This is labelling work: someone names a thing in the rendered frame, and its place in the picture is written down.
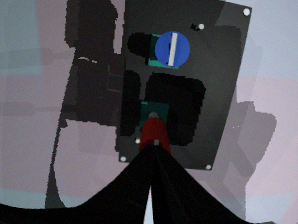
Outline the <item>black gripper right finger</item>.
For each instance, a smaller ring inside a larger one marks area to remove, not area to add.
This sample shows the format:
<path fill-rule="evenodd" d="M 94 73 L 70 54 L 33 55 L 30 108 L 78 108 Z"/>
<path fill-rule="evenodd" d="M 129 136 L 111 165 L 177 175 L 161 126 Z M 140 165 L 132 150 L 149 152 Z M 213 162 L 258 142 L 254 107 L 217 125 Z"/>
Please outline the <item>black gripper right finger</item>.
<path fill-rule="evenodd" d="M 251 224 L 210 196 L 162 145 L 152 177 L 154 224 Z"/>

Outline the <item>black circuit board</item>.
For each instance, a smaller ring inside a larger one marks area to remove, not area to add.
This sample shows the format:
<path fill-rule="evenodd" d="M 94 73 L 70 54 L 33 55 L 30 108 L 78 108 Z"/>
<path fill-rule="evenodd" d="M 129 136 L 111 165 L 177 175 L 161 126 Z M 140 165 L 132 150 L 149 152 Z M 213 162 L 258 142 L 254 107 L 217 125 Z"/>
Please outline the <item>black circuit board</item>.
<path fill-rule="evenodd" d="M 251 14 L 226 0 L 130 0 L 118 161 L 153 144 L 212 171 Z"/>

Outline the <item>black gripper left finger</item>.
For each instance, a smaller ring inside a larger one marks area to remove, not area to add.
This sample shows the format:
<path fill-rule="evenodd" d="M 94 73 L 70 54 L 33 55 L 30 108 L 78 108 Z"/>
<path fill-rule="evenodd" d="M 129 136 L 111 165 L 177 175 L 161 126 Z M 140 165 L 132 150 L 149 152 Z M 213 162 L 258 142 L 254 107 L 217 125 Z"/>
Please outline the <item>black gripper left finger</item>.
<path fill-rule="evenodd" d="M 156 147 L 146 144 L 116 180 L 73 208 L 29 209 L 0 204 L 0 224 L 144 224 L 156 164 Z"/>

